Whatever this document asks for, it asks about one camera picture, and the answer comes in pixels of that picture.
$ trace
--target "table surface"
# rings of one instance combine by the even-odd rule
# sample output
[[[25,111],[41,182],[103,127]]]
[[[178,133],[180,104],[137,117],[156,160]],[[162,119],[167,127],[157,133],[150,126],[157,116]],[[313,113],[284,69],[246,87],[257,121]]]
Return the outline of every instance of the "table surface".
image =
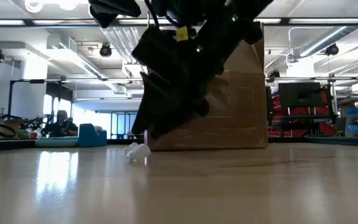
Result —
[[[0,223],[358,223],[358,147],[4,151]]]

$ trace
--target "person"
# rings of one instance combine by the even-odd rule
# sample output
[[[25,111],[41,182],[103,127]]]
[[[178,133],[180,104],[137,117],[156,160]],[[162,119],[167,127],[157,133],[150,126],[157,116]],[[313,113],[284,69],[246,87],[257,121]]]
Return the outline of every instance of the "person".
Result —
[[[68,119],[66,111],[57,112],[57,122],[47,124],[42,130],[44,133],[49,133],[49,137],[65,137],[78,135],[78,127]]]

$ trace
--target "ceiling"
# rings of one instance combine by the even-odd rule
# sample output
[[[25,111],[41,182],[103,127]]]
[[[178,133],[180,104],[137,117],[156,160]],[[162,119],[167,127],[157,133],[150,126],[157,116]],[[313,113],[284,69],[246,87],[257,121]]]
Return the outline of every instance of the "ceiling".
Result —
[[[80,4],[72,11],[65,11],[57,4],[46,4],[38,13],[30,13],[25,9],[24,0],[0,0],[0,19],[84,19],[90,18],[87,1],[79,0]],[[141,17],[147,14],[143,1],[137,1],[142,9]],[[261,13],[260,17],[357,17],[358,0],[274,0],[274,2]],[[265,66],[267,72],[274,69],[287,75],[287,62],[285,56],[288,49],[300,49],[313,41],[327,36],[333,32],[332,27],[317,27],[316,29],[303,29],[302,27],[265,27]],[[139,35],[144,28],[137,28]],[[71,37],[77,43],[77,52],[84,56],[87,61],[96,65],[100,70],[106,70],[108,77],[122,77],[116,71],[122,68],[122,58],[116,49],[112,50],[112,56],[102,58],[99,55],[100,47],[108,42],[106,36],[97,27],[90,28],[59,28],[59,29],[26,29],[26,28],[0,28],[1,41],[24,41],[36,49],[44,49],[43,43],[48,35],[56,33],[65,37]],[[314,70],[316,76],[328,76],[331,71],[341,72],[350,65],[358,65],[358,30],[344,36],[337,41],[339,55],[331,57],[330,62],[326,56],[314,55]],[[86,72],[70,61],[57,60],[58,66],[49,66],[49,74],[58,75],[61,68],[78,75]],[[358,68],[345,72],[345,76],[358,76]],[[351,86],[355,82],[339,82],[339,86]],[[103,85],[89,84],[80,88],[106,89]]]

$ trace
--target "brown cardboard box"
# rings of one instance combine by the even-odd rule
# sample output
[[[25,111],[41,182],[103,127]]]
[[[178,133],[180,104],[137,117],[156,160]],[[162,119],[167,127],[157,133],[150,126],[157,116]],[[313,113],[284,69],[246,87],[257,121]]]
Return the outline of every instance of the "brown cardboard box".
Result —
[[[242,42],[210,83],[209,115],[154,141],[151,150],[253,149],[267,147],[264,42]]]

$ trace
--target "yellow label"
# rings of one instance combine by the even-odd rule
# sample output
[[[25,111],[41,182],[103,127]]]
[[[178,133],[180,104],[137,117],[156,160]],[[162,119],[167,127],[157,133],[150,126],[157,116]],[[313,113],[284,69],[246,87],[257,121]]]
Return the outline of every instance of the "yellow label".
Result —
[[[189,35],[187,33],[187,27],[181,27],[177,29],[177,37],[176,40],[179,41],[184,41],[184,40],[188,40],[189,39]]]

